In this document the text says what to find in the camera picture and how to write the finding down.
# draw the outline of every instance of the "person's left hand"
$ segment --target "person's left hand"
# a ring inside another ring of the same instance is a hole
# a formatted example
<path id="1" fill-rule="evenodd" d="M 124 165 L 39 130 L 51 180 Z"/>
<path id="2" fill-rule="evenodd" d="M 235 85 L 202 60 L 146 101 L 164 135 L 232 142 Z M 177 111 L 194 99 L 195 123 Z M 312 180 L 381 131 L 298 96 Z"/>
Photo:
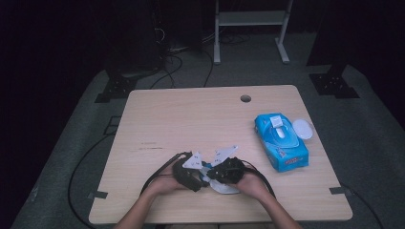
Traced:
<path id="1" fill-rule="evenodd" d="M 173 177 L 172 166 L 174 163 L 176 163 L 176 161 L 161 171 L 160 175 L 149 184 L 147 189 L 158 195 L 168 194 L 177 189 L 186 189 Z"/>

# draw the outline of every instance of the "table top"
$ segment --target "table top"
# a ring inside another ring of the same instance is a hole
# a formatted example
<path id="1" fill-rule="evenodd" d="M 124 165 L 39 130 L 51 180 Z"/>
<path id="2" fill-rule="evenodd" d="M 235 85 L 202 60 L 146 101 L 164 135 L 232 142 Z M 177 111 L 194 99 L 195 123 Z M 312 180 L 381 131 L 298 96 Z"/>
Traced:
<path id="1" fill-rule="evenodd" d="M 243 102 L 241 96 L 250 97 Z M 141 90 L 130 93 L 106 163 L 89 220 L 118 222 L 137 200 L 144 182 L 181 152 L 200 152 L 212 161 L 215 150 L 238 145 L 233 155 L 252 163 L 269 181 L 278 201 L 296 220 L 345 220 L 352 209 L 340 187 L 316 129 L 305 141 L 309 166 L 278 173 L 254 130 L 260 114 L 282 113 L 291 122 L 312 123 L 294 86 L 251 86 Z M 222 195 L 211 188 L 179 190 L 158 197 L 146 223 L 271 221 L 263 207 L 243 194 Z"/>

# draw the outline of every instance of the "metal frame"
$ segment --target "metal frame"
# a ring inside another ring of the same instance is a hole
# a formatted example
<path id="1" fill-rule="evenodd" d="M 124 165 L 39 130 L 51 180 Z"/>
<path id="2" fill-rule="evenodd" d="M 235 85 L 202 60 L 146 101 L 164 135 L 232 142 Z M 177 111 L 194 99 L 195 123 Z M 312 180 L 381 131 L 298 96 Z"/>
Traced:
<path id="1" fill-rule="evenodd" d="M 288 64 L 289 58 L 283 42 L 291 14 L 292 2 L 293 0 L 288 1 L 286 10 L 220 12 L 219 0 L 217 0 L 215 7 L 214 63 L 221 64 L 220 26 L 280 25 L 282 26 L 280 37 L 275 38 L 275 42 L 283 63 Z"/>

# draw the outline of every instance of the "person's right hand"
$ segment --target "person's right hand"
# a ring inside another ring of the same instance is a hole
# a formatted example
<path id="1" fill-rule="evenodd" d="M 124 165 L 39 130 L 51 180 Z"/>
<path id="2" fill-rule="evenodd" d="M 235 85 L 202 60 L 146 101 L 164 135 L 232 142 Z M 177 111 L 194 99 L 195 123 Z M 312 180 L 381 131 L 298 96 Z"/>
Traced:
<path id="1" fill-rule="evenodd" d="M 238 183 L 233 184 L 233 187 L 237 188 L 242 193 L 252 198 L 262 198 L 269 194 L 267 187 L 263 181 L 252 173 L 245 173 Z"/>

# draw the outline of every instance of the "blue box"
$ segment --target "blue box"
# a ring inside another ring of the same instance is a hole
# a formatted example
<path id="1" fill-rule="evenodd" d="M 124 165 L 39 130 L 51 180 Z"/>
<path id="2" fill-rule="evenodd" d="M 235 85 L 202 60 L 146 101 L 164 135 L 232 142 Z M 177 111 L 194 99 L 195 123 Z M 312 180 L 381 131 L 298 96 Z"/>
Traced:
<path id="1" fill-rule="evenodd" d="M 284 115 L 260 114 L 255 127 L 271 165 L 278 172 L 309 165 L 309 151 Z"/>

